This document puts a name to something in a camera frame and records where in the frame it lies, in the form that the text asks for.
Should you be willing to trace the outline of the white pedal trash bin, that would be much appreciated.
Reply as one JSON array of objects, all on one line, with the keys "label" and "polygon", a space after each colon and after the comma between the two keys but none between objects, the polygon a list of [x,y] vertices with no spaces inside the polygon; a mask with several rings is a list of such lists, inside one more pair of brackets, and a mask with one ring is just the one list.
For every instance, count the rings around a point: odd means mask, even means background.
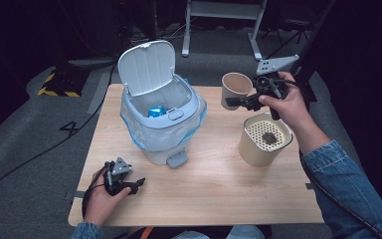
[{"label": "white pedal trash bin", "polygon": [[[117,68],[123,90],[129,89],[133,96],[160,89],[179,76],[175,73],[174,47],[167,41],[148,42],[125,51]],[[141,150],[150,162],[177,168],[188,160],[190,140],[165,151]]]}]

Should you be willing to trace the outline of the person's left hand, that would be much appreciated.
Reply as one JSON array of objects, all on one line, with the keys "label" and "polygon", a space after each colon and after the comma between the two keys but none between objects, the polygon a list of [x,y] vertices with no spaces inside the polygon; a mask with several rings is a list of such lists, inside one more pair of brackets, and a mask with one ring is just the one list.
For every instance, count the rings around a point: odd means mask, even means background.
[{"label": "person's left hand", "polygon": [[118,204],[130,193],[131,189],[126,187],[117,195],[111,196],[105,190],[103,172],[96,172],[94,180],[84,221],[102,227]]}]

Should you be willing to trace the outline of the white desk frame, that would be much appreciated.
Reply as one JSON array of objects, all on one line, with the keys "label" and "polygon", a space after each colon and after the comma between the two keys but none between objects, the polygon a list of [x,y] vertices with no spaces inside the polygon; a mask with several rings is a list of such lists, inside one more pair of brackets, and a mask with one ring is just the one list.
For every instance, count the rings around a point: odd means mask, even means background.
[{"label": "white desk frame", "polygon": [[253,31],[248,34],[249,42],[252,47],[254,57],[260,61],[263,56],[257,43],[257,36],[264,17],[268,0],[261,0],[257,4],[239,4],[225,2],[204,2],[201,0],[187,0],[185,10],[185,35],[183,39],[181,54],[188,57],[190,54],[191,40],[191,18],[192,17],[209,17],[209,18],[225,18],[238,20],[252,20],[255,22]]}]

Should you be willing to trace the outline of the beige container with perforated strainer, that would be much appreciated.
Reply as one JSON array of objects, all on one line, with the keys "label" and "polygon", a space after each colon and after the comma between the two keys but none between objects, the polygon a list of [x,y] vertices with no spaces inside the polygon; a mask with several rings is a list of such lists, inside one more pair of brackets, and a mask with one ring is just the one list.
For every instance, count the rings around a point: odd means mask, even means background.
[{"label": "beige container with perforated strainer", "polygon": [[[272,132],[278,141],[266,144],[262,139],[266,132]],[[261,113],[244,121],[238,152],[247,164],[264,167],[270,165],[292,140],[290,128],[281,119],[274,120],[271,113]]]}]

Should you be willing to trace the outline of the grey tape strip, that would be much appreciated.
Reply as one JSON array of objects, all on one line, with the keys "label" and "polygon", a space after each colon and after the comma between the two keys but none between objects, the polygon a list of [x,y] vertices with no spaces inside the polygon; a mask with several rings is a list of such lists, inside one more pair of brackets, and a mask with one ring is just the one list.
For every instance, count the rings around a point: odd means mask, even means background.
[{"label": "grey tape strip", "polygon": [[103,73],[98,81],[98,84],[95,88],[95,94],[90,102],[88,113],[91,115],[94,112],[99,112],[99,105],[104,99],[106,89],[109,82],[109,73]]}]

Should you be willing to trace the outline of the person's right hand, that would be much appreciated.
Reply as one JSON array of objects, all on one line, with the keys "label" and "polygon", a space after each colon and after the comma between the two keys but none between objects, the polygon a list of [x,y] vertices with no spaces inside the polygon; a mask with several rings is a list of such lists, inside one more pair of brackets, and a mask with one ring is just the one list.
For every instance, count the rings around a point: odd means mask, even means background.
[{"label": "person's right hand", "polygon": [[300,89],[293,84],[287,85],[287,96],[284,100],[269,96],[260,96],[259,102],[276,110],[281,119],[288,124],[294,132],[302,129],[310,119]]}]

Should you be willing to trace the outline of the blue snack packet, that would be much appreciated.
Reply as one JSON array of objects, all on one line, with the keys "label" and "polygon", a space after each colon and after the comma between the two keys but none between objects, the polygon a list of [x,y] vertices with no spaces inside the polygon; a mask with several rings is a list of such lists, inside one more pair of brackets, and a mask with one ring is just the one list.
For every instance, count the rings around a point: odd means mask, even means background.
[{"label": "blue snack packet", "polygon": [[147,116],[149,118],[158,118],[161,116],[164,116],[167,112],[167,108],[158,106],[158,107],[151,107],[148,109]]}]

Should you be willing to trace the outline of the person's legs in jeans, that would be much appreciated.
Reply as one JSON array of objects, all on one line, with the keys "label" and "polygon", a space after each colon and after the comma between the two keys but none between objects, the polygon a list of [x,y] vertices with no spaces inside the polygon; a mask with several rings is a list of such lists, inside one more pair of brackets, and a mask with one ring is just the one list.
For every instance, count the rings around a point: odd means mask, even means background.
[{"label": "person's legs in jeans", "polygon": [[226,234],[209,234],[188,230],[173,236],[171,239],[267,239],[267,237],[255,225],[238,225],[233,226]]}]

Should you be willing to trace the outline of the beige paper cup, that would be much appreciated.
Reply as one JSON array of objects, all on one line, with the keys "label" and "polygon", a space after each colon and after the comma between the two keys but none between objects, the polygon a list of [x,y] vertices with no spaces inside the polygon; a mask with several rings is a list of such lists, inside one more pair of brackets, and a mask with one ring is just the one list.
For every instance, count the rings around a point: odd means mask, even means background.
[{"label": "beige paper cup", "polygon": [[222,78],[221,105],[228,111],[234,111],[238,106],[229,106],[226,98],[242,99],[253,90],[252,81],[241,73],[228,73]]}]

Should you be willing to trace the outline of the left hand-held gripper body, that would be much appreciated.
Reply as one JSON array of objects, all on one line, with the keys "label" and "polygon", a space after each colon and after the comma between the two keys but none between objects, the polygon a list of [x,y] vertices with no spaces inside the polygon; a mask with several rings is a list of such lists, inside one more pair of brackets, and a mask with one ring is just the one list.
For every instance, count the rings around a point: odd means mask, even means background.
[{"label": "left hand-held gripper body", "polygon": [[126,163],[121,157],[115,161],[107,161],[105,164],[104,187],[110,196],[117,195],[124,188],[133,188],[130,182],[123,180],[131,171],[131,165]]}]

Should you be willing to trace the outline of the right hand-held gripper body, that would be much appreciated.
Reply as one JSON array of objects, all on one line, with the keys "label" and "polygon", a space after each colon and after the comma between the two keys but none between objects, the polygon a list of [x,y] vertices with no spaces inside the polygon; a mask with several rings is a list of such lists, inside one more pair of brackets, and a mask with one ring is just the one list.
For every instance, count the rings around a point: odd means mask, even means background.
[{"label": "right hand-held gripper body", "polygon": [[253,87],[256,92],[245,98],[245,108],[249,111],[258,111],[263,105],[259,102],[259,96],[266,95],[276,99],[287,97],[287,81],[281,79],[279,70],[296,62],[299,55],[289,57],[261,60],[253,77]]}]

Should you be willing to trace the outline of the food scraps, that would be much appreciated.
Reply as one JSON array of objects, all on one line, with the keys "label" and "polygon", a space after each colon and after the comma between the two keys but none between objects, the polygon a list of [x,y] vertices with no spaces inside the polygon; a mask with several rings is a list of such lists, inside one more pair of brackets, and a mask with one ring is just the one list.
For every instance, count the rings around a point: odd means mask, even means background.
[{"label": "food scraps", "polygon": [[262,135],[262,139],[266,144],[274,144],[278,141],[272,132],[266,132]]}]

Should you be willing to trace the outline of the clear blue-edged bin liner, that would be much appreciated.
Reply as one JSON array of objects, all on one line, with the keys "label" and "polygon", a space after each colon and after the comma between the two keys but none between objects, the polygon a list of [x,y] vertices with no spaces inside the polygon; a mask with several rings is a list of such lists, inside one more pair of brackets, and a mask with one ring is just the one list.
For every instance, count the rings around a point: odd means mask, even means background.
[{"label": "clear blue-edged bin liner", "polygon": [[[164,116],[149,118],[148,109],[167,108]],[[200,128],[207,103],[186,80],[175,76],[166,86],[133,96],[122,93],[120,116],[132,141],[146,151],[165,151],[189,140]]]}]

